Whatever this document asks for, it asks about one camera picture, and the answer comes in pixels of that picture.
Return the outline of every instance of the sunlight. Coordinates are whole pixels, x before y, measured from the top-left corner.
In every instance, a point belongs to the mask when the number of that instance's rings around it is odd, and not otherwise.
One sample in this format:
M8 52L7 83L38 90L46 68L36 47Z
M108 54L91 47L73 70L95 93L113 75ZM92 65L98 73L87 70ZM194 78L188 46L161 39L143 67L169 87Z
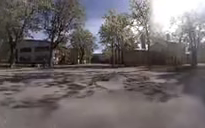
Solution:
M153 22L163 31L170 30L170 20L184 12L205 7L205 0L153 0Z

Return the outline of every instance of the blue sky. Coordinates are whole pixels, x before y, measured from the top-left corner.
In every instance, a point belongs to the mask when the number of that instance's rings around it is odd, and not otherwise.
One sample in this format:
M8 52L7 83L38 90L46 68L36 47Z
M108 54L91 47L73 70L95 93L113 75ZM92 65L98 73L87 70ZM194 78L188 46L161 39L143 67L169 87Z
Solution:
M115 9L118 12L128 12L129 0L82 0L82 4L86 9L86 24L85 27L89 29L99 41L98 31L103 23L103 16L110 10Z

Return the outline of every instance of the bare tree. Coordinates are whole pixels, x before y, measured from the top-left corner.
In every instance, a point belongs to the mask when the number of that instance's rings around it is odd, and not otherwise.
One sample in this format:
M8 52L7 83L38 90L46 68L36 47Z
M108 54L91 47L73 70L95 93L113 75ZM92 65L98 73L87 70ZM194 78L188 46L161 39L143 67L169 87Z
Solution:
M105 46L106 53L111 53L113 66L115 63L123 64L124 50L137 47L131 30L131 19L127 14L117 14L113 10L104 19L105 23L99 31L100 43Z
M151 0L131 0L132 18L134 27L139 34L142 34L148 46L148 65L150 62L150 45L151 45Z
M10 45L10 66L15 64L15 49L30 31L38 28L38 9L43 0L0 0L1 26Z
M178 28L174 32L179 42L189 45L191 66L197 66L198 46L205 39L205 13L187 12L177 19Z
M83 64L83 60L90 60L94 49L97 47L95 40L93 34L83 28L78 28L72 33L71 45L77 49L80 64Z
M66 43L70 33L82 24L84 9L79 0L49 0L43 9L43 29L50 42L49 65L53 65L53 50Z

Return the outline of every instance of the sky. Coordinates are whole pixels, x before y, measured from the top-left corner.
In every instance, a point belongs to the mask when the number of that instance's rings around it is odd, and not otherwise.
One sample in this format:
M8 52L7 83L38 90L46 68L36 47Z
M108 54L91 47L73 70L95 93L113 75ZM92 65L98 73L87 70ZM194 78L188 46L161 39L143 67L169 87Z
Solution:
M129 0L80 0L86 10L85 28L89 29L99 41L98 31L103 23L103 16L110 10L129 12ZM184 12L205 7L205 0L153 0L153 22L165 31L169 29L172 17Z

